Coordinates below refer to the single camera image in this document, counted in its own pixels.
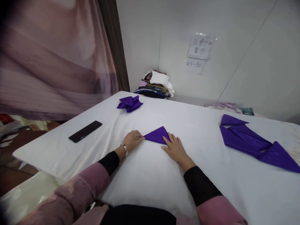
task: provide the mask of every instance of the black pants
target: black pants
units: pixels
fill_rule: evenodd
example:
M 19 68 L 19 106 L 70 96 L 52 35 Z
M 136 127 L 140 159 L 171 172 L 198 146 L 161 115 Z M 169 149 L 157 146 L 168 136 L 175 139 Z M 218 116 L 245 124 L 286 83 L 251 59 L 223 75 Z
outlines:
M 137 205 L 120 205 L 110 208 L 101 222 L 101 225 L 112 224 L 176 225 L 176 217 L 163 209 Z

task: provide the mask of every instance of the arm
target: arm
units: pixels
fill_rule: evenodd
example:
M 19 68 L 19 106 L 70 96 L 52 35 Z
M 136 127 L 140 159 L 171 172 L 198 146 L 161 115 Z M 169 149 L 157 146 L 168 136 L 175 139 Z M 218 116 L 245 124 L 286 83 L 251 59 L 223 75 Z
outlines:
M 247 224 L 230 201 L 186 154 L 181 140 L 173 134 L 168 135 L 171 142 L 163 137 L 168 147 L 162 146 L 162 149 L 182 166 L 185 173 L 183 177 L 197 206 L 201 224 Z
M 127 134 L 123 144 L 126 145 L 128 152 L 131 152 L 143 140 L 143 136 L 138 131 L 132 131 Z M 18 225 L 73 224 L 110 183 L 110 175 L 119 166 L 125 153 L 122 145 L 108 153 L 57 188 Z

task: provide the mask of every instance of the wristwatch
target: wristwatch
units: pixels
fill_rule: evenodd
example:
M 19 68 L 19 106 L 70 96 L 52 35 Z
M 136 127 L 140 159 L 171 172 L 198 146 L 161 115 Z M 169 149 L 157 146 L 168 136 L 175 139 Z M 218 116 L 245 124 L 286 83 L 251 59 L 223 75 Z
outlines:
M 124 146 L 124 148 L 125 148 L 125 151 L 126 151 L 126 153 L 125 153 L 125 156 L 127 156 L 128 155 L 128 150 L 127 150 L 127 147 L 126 147 L 126 145 L 123 145 Z

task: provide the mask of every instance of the smartphone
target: smartphone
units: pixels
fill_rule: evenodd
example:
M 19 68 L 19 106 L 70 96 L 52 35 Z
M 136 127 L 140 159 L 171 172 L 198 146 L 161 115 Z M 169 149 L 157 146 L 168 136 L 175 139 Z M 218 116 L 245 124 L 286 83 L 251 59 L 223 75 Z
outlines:
M 71 135 L 69 137 L 69 139 L 71 141 L 77 143 L 101 126 L 102 126 L 102 123 L 100 123 L 98 121 L 94 121 L 94 122 L 90 123 L 89 125 L 87 125 L 85 128 L 83 128 L 80 131 L 76 132 L 75 134 Z

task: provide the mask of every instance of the pink jacket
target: pink jacket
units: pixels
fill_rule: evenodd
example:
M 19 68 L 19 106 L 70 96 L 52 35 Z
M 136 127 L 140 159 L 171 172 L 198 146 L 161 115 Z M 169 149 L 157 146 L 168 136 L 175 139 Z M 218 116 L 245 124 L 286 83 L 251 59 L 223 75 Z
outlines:
M 106 169 L 92 164 L 70 181 L 57 188 L 18 225 L 25 224 L 89 224 L 100 225 L 108 206 L 82 212 L 110 183 Z M 197 207 L 202 225 L 241 225 L 246 220 L 224 196 L 216 196 Z M 187 224 L 178 219 L 177 224 Z

